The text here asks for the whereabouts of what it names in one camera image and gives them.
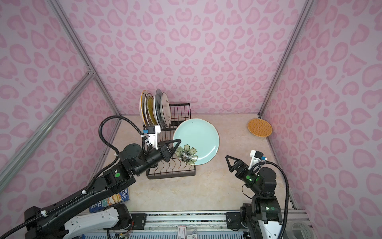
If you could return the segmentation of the orange woven tray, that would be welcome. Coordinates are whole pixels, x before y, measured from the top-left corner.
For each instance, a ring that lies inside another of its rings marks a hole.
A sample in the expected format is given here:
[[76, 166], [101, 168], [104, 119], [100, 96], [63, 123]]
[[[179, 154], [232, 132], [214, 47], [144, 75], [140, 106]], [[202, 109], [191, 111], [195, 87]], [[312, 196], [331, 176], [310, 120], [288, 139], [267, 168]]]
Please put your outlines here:
[[271, 124], [263, 119], [251, 119], [247, 128], [250, 133], [258, 137], [269, 137], [273, 132]]

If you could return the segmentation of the grey blue plate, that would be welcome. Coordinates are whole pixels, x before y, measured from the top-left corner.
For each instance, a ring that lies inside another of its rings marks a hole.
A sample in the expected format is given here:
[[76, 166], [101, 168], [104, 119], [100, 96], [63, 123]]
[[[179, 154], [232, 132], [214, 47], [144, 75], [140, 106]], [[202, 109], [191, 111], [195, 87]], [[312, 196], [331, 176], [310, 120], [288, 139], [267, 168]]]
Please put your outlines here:
[[154, 114], [155, 114], [158, 125], [160, 127], [165, 127], [165, 123], [161, 115], [161, 97], [162, 97], [162, 91], [160, 89], [157, 89], [154, 95], [153, 107], [155, 110]]

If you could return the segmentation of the white plate small drawings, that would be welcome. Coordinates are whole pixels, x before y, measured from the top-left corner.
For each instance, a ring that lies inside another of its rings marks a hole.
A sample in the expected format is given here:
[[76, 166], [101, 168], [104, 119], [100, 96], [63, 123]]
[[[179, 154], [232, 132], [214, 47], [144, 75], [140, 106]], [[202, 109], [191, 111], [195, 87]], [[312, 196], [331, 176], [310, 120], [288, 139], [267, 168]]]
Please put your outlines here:
[[166, 126], [171, 126], [171, 108], [166, 93], [162, 93], [162, 117]]

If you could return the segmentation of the star plate yellow rim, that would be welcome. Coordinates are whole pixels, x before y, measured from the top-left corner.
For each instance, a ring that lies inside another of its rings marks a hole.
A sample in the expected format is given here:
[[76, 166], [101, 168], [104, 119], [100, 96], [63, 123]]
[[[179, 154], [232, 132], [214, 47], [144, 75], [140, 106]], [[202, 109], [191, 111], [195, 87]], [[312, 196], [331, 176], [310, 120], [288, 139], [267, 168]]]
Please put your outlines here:
[[140, 113], [143, 125], [145, 127], [147, 127], [147, 125], [148, 125], [147, 119], [146, 119], [145, 113], [144, 113], [144, 110], [145, 110], [144, 102], [145, 102], [145, 98], [146, 98], [147, 94], [148, 94], [148, 92], [146, 90], [142, 91], [141, 96], [140, 96], [140, 103], [139, 103], [139, 113]]

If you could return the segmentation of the green woven bamboo tray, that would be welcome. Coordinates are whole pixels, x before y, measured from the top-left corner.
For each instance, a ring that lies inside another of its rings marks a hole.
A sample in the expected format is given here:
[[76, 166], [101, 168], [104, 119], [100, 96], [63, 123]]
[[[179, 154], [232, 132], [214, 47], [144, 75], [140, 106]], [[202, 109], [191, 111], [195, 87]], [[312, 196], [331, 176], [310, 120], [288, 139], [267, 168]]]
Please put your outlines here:
[[151, 95], [150, 99], [148, 100], [149, 115], [150, 115], [150, 118], [153, 122], [153, 125], [157, 125], [158, 123], [157, 123], [157, 120], [156, 120], [155, 114], [154, 114], [153, 102], [154, 102], [154, 99], [153, 99], [153, 96]]

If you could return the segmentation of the white plate orange sunburst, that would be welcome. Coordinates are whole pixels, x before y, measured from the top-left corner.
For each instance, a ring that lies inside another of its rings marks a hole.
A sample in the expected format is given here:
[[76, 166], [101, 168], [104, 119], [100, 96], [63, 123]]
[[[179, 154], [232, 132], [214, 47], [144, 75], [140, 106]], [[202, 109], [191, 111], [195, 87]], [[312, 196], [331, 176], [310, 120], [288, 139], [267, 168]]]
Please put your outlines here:
[[150, 99], [151, 97], [151, 94], [148, 93], [145, 97], [145, 100], [144, 100], [144, 114], [145, 114], [145, 117], [146, 117], [146, 121], [147, 121], [147, 126], [153, 126], [153, 122], [150, 118], [150, 115], [149, 115], [149, 109], [148, 109], [148, 100]]

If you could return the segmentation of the pale blue flower plate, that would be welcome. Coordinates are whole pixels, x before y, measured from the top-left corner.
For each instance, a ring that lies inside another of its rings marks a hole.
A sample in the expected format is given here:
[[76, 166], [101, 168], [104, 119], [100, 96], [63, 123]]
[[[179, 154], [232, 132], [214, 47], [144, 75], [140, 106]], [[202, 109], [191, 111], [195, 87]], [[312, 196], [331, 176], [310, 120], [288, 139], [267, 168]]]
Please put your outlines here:
[[175, 155], [188, 165], [203, 165], [217, 154], [220, 138], [217, 129], [203, 119], [182, 122], [174, 132], [173, 139], [181, 140]]

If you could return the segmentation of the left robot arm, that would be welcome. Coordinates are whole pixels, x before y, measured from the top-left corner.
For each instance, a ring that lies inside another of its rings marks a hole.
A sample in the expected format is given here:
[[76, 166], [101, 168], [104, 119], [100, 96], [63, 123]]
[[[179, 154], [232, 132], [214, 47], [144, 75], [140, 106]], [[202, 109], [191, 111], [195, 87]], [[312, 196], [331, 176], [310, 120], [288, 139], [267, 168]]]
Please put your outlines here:
[[181, 143], [167, 140], [144, 153], [139, 144], [130, 144], [118, 154], [117, 163], [91, 181], [84, 189], [45, 208], [31, 207], [24, 213], [27, 239], [72, 239], [99, 229], [119, 230], [132, 226], [127, 207], [114, 206], [104, 213], [80, 216], [90, 206], [116, 195], [136, 182], [135, 176], [162, 160], [168, 162]]

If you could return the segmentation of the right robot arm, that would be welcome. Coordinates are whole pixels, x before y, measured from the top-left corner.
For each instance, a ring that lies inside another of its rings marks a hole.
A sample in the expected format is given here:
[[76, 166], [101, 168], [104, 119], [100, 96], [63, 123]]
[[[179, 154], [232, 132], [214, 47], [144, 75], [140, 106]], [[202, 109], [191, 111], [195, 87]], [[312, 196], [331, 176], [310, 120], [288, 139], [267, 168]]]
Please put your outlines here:
[[251, 239], [282, 239], [286, 229], [287, 211], [282, 215], [275, 196], [277, 174], [265, 166], [275, 164], [267, 161], [265, 157], [251, 167], [230, 155], [225, 159], [229, 171], [234, 172], [235, 177], [243, 181], [243, 185], [254, 193], [252, 202], [243, 204], [240, 208], [238, 220], [230, 221], [230, 217], [227, 216], [227, 226], [232, 230], [237, 230], [239, 226], [247, 228]]

